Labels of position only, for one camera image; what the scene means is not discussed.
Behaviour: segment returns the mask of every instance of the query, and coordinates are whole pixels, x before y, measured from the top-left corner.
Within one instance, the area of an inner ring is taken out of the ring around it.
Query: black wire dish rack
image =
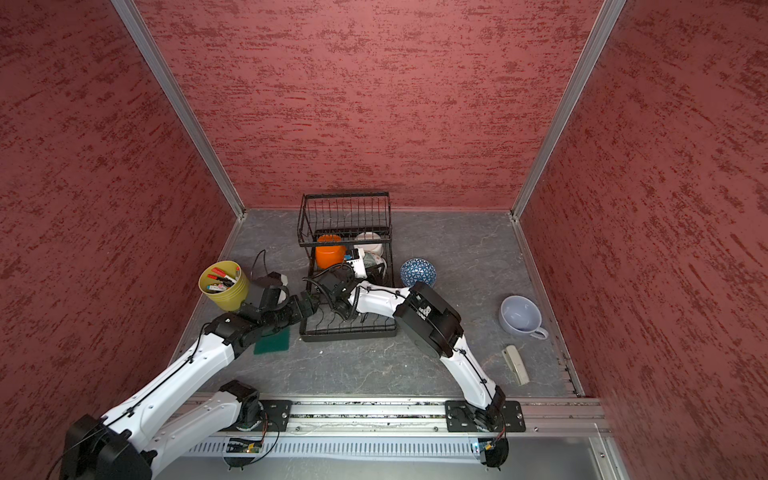
[[[343,245],[348,249],[354,245],[381,243],[381,257],[384,264],[368,269],[368,281],[377,285],[394,286],[392,265],[392,209],[389,192],[354,194],[304,195],[297,228],[299,245],[304,247],[310,259],[307,277],[317,270],[315,248]],[[363,233],[376,233],[380,238],[357,240]],[[319,242],[323,235],[338,235],[339,242]],[[307,282],[306,289],[316,292],[316,287]],[[395,336],[395,319],[375,313],[366,313],[351,319],[344,319],[321,304],[310,318],[302,320],[299,333],[305,342],[327,342],[331,340],[370,339]]]

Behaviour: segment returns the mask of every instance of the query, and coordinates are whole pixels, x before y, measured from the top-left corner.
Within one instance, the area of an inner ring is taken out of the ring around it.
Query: blue patterned bowl
[[[434,287],[437,271],[430,262],[423,258],[412,258],[400,267],[400,280],[402,280],[403,285],[408,287],[416,285],[418,281]]]

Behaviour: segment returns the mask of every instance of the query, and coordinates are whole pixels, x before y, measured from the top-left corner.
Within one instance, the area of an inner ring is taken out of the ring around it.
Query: red textured wall
[[[601,0],[137,0],[248,207],[508,209]]]
[[[233,214],[108,0],[0,30],[0,477],[44,478],[167,365]]]
[[[627,2],[522,219],[636,480],[768,477],[766,21]]]

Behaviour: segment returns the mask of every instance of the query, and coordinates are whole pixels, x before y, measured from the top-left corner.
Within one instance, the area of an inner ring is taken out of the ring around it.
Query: marker
[[[227,275],[227,272],[225,272],[225,271],[224,271],[224,270],[222,270],[221,268],[212,268],[211,270],[212,270],[212,271],[213,271],[213,272],[214,272],[216,275],[218,275],[218,276],[223,276],[223,277],[224,277],[224,278],[226,278],[227,280],[231,280],[231,281],[232,281],[232,283],[235,283],[235,282],[237,282],[237,280],[235,280],[235,279],[234,279],[234,278],[232,278],[231,276]]]
[[[234,285],[234,282],[230,282],[229,280],[227,280],[226,278],[223,278],[221,276],[215,276],[215,275],[208,274],[207,277],[212,279],[212,280],[219,280],[221,283],[224,284],[224,286],[232,286],[232,285]]]

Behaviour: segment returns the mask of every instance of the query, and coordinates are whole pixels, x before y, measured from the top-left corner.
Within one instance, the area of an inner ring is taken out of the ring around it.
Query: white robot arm
[[[461,317],[428,285],[411,288],[373,285],[351,268],[324,270],[312,278],[335,311],[348,315],[378,313],[398,325],[428,356],[439,358],[462,389],[469,417],[480,432],[504,428],[503,391],[472,355]],[[232,363],[262,336],[311,316],[318,299],[287,288],[265,290],[259,308],[243,304],[207,324],[195,346],[125,402],[99,420],[85,415],[67,432],[61,456],[61,480],[151,480],[173,460],[207,436],[234,425],[250,430],[266,422],[258,392],[232,381],[203,405],[166,423],[214,373]],[[508,444],[499,442],[493,463],[506,460]]]

